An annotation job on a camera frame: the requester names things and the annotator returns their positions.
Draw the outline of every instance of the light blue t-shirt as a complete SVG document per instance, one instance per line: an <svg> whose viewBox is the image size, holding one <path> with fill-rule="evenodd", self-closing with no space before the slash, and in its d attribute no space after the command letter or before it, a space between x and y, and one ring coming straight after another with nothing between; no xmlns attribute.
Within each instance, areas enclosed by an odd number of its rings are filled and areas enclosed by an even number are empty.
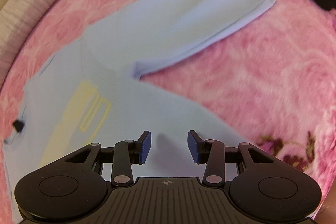
<svg viewBox="0 0 336 224"><path fill-rule="evenodd" d="M139 0L50 57L24 88L23 131L3 146L14 222L22 219L13 195L16 183L88 143L114 146L149 130L152 148L144 165L132 166L134 178L202 178L205 166L193 162L189 130L226 146L245 142L201 105L136 79L226 37L274 2ZM227 179L235 175L235 169L226 172ZM109 180L110 170L103 177Z"/></svg>

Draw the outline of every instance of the pink blanket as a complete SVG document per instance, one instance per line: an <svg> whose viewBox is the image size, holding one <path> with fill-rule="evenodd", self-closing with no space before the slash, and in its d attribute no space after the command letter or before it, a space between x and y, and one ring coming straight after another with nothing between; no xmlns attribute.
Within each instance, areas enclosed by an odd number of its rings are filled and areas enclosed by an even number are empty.
<svg viewBox="0 0 336 224"><path fill-rule="evenodd" d="M51 7L3 86L1 139L11 132L25 82L47 58L89 24L134 1L58 0ZM325 198L336 167L335 42L330 13L310 0L277 0L230 37L142 80L209 108L239 134L312 176ZM11 223L5 189L1 163L0 223Z"/></svg>

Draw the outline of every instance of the floral pattern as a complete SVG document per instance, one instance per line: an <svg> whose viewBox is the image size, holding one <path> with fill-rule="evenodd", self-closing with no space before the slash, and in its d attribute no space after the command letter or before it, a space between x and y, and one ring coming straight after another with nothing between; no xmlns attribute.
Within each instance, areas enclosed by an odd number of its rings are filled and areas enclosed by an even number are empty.
<svg viewBox="0 0 336 224"><path fill-rule="evenodd" d="M135 0L57 0L31 32L0 93L0 137L23 86L85 27ZM334 16L311 0L277 0L233 35L149 82L196 101L265 151L313 177L325 198L336 174ZM0 153L0 223L11 223Z"/></svg>

